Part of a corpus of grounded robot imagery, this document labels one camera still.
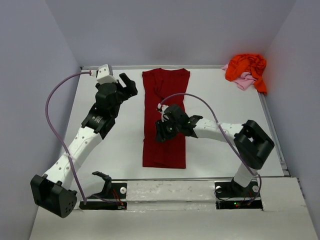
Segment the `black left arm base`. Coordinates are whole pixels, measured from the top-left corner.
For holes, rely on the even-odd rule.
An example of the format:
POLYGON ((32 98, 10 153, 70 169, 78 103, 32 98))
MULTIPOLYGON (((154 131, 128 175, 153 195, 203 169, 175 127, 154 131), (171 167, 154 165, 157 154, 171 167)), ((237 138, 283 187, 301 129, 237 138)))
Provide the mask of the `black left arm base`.
POLYGON ((108 192, 97 193, 90 196, 86 202, 80 201, 78 208, 81 210, 106 210, 122 211, 127 209, 128 184, 124 181, 112 182, 108 192))

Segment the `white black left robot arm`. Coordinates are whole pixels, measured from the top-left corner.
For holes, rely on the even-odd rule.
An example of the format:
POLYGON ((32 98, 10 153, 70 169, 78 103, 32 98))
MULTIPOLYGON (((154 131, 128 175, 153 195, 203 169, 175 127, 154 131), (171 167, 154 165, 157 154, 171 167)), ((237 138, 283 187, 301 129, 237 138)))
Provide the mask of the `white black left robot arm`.
POLYGON ((81 185, 77 172, 115 125, 121 104, 138 94, 133 80, 125 73, 119 77, 124 85, 112 74, 103 75, 100 70, 97 71, 95 103, 71 144, 66 146, 63 142, 64 153, 56 163, 43 175, 36 174, 30 181, 35 204, 60 218, 66 218, 79 200, 85 204, 91 196, 102 199, 108 194, 115 195, 109 175, 94 171, 89 174, 87 185, 81 185))

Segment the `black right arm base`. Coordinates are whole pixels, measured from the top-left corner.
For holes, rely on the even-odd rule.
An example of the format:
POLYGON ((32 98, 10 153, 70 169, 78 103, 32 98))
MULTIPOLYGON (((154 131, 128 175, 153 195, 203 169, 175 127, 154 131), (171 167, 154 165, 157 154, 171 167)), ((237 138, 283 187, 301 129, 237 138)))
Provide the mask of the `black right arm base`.
POLYGON ((236 209, 260 209, 263 210, 261 195, 258 192, 259 186, 252 181, 242 191, 232 189, 230 181, 218 181, 214 183, 215 206, 217 210, 236 209))

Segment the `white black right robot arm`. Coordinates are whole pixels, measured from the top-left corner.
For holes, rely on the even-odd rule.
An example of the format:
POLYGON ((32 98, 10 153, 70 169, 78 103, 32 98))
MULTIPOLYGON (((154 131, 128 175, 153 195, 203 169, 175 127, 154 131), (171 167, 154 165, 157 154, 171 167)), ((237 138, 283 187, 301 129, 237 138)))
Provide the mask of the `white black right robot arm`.
POLYGON ((236 195, 245 193, 253 177, 263 167, 274 149, 273 140, 254 120, 244 124, 219 123, 200 115, 188 116, 177 104, 158 104, 161 119, 155 123, 156 141, 164 142, 181 134, 197 139, 228 143, 241 165, 228 185, 236 195))

